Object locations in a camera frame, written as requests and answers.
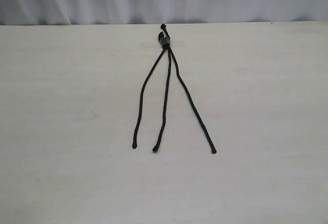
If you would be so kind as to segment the clear tape strip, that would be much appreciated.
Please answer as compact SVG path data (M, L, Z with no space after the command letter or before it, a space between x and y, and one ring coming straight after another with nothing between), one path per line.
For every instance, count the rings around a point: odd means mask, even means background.
M162 48L160 42L151 41L151 42L141 42L139 46L142 49L153 49L153 48ZM185 47L185 43L182 40L174 40L170 42L171 48Z

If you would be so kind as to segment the white curtain backdrop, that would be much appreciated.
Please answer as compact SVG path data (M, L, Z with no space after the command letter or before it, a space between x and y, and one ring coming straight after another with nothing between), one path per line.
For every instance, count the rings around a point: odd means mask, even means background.
M2 25L325 20L327 0L1 0Z

